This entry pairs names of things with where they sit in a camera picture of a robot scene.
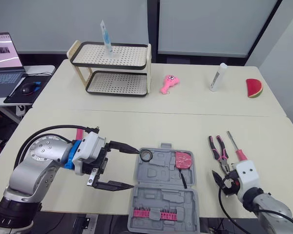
toy watermelon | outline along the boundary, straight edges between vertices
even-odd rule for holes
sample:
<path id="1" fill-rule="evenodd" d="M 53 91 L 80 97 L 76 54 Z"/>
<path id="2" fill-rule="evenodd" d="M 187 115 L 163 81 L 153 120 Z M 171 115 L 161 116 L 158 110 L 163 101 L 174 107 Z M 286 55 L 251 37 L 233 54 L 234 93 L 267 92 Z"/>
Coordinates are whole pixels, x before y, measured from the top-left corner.
<path id="1" fill-rule="evenodd" d="M 256 98 L 263 91 L 263 84 L 257 79 L 247 79 L 246 85 L 248 87 L 248 97 Z"/>

white table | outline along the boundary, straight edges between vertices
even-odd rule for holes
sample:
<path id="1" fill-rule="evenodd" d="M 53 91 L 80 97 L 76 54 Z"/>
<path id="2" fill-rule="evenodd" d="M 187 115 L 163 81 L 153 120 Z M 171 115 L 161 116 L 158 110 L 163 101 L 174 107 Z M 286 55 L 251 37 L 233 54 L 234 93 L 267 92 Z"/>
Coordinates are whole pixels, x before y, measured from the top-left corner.
<path id="1" fill-rule="evenodd" d="M 91 95 L 85 91 L 69 60 L 64 60 L 35 101 L 34 108 L 129 111 L 146 113 L 207 114 L 233 116 L 283 116 L 286 114 L 256 67 L 229 66 L 223 86 L 212 93 L 209 84 L 218 66 L 152 64 L 151 93 L 145 97 Z M 180 78 L 169 95 L 159 90 L 165 75 Z M 264 90 L 248 98 L 245 80 L 256 78 Z"/>
<path id="2" fill-rule="evenodd" d="M 25 71 L 27 74 L 37 74 L 42 72 L 48 72 L 48 73 L 54 73 L 55 66 L 53 65 L 39 65 L 39 66 L 24 66 Z M 19 83 L 15 86 L 14 90 L 21 84 L 21 82 L 25 78 L 22 78 Z M 10 119 L 15 121 L 16 123 L 20 123 L 20 118 L 15 115 L 10 109 L 6 108 L 7 106 L 28 106 L 32 105 L 32 103 L 4 103 L 5 97 L 0 97 L 0 111 L 3 112 L 6 116 L 8 116 Z"/>
<path id="3" fill-rule="evenodd" d="M 196 186 L 201 217 L 225 217 L 221 211 L 211 170 L 221 173 L 213 159 L 208 136 L 220 134 L 229 154 L 229 163 L 237 162 L 233 145 L 226 131 L 253 160 L 262 188 L 289 206 L 293 213 L 293 125 L 286 117 L 239 117 L 216 115 L 180 115 L 112 111 L 74 111 L 54 109 L 48 112 L 34 107 L 26 114 L 0 155 L 0 200 L 13 170 L 21 144 L 33 132 L 57 124 L 100 126 L 100 135 L 107 141 L 127 143 L 136 148 L 159 147 L 171 143 L 174 149 L 194 154 Z M 76 130 L 54 133 L 73 139 Z M 100 181 L 122 181 L 136 184 L 133 177 L 136 156 L 113 150 Z M 77 176 L 60 169 L 42 202 L 42 209 L 56 212 L 127 214 L 131 190 L 108 192 L 86 186 L 88 175 Z M 254 217 L 236 196 L 223 198 L 232 217 Z"/>

laptop keyboard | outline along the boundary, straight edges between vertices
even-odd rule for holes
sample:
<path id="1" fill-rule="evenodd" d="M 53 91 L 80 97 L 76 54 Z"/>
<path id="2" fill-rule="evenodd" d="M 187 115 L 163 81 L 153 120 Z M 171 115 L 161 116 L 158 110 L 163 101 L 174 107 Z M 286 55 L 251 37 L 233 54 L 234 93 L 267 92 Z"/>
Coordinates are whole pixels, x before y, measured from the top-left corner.
<path id="1" fill-rule="evenodd" d="M 20 77 L 20 73 L 0 74 L 0 84 L 13 84 Z"/>

tool case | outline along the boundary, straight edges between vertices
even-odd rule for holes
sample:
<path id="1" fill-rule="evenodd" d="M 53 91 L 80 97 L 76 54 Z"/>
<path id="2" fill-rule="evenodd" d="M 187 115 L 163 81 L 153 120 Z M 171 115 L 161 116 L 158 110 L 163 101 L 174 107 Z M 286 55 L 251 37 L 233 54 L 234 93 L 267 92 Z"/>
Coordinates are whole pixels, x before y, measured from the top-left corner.
<path id="1" fill-rule="evenodd" d="M 141 150 L 150 150 L 153 158 L 150 162 L 137 158 L 135 177 L 138 184 L 134 186 L 129 202 L 128 230 L 138 233 L 200 233 L 198 195 L 191 188 L 196 177 L 192 152 L 174 150 L 166 143 L 162 143 L 160 149 Z M 190 168 L 181 170 L 187 189 L 175 167 L 176 152 L 187 153 L 192 158 Z"/>

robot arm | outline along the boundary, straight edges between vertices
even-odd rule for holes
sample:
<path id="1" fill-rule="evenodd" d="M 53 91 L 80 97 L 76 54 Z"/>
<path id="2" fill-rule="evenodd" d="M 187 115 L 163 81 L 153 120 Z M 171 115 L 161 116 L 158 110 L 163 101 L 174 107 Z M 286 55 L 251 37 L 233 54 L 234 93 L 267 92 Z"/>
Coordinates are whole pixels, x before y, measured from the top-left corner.
<path id="1" fill-rule="evenodd" d="M 73 143 L 52 134 L 37 139 L 29 147 L 24 161 L 14 169 L 0 201 L 0 234 L 30 232 L 32 220 L 41 210 L 41 201 L 60 167 L 74 170 L 77 175 L 89 174 L 87 185 L 97 189 L 117 191 L 132 188 L 121 182 L 98 181 L 108 160 L 106 154 L 111 149 L 128 154 L 139 153 L 124 143 L 105 143 L 105 139 L 94 131 Z"/>
<path id="2" fill-rule="evenodd" d="M 292 218 L 291 210 L 282 202 L 274 199 L 270 193 L 264 193 L 260 188 L 259 175 L 251 160 L 243 160 L 233 164 L 226 179 L 231 179 L 231 187 L 228 188 L 222 182 L 222 178 L 213 171 L 216 183 L 226 195 L 236 194 L 243 207 L 258 217 L 261 226 L 268 234 L 293 234 L 293 224 L 287 219 L 260 210 L 268 210 L 281 213 Z"/>

